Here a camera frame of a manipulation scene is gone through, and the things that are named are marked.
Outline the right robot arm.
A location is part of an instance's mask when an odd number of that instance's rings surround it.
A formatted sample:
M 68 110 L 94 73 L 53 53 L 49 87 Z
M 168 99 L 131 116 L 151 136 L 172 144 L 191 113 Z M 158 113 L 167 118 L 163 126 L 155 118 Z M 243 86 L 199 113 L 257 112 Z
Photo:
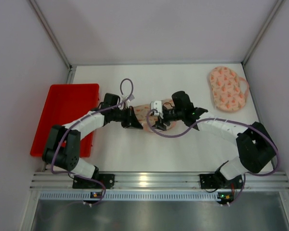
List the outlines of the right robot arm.
M 210 175 L 212 187 L 227 187 L 231 180 L 245 173 L 259 175 L 262 169 L 278 156 L 278 150 L 264 125 L 254 122 L 247 125 L 241 122 L 217 118 L 207 109 L 195 107 L 184 91 L 172 95 L 173 107 L 168 109 L 162 101 L 150 104 L 151 115 L 157 121 L 151 130 L 159 134 L 173 121 L 183 121 L 188 130 L 209 132 L 237 147 L 238 155 L 223 163 Z

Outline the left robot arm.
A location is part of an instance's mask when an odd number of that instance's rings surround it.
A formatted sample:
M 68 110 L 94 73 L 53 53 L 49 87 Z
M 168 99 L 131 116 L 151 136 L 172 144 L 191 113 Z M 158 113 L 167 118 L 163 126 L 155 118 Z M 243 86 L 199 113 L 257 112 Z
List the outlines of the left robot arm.
M 120 97 L 107 93 L 99 108 L 65 125 L 52 126 L 42 160 L 52 167 L 63 169 L 59 173 L 72 173 L 84 180 L 99 178 L 99 169 L 80 157 L 80 143 L 90 133 L 110 122 L 119 122 L 123 128 L 143 129 L 137 120 L 134 108 L 127 106 Z

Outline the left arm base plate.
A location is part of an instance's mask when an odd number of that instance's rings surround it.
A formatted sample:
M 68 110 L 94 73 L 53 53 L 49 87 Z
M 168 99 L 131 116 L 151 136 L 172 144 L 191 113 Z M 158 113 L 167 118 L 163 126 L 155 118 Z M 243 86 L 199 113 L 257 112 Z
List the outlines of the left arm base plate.
M 111 189 L 115 183 L 114 174 L 97 173 L 93 177 L 94 180 L 101 182 L 106 189 Z M 75 176 L 73 180 L 73 189 L 101 189 L 102 186 L 99 183 L 85 180 Z

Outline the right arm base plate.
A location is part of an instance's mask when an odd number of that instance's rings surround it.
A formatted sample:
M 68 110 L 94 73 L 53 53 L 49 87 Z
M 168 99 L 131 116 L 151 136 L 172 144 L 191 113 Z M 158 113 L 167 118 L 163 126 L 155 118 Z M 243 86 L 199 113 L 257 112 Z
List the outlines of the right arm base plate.
M 200 174 L 200 187 L 205 190 L 218 189 L 241 189 L 244 179 L 242 176 L 236 176 L 231 180 L 227 180 L 221 173 Z

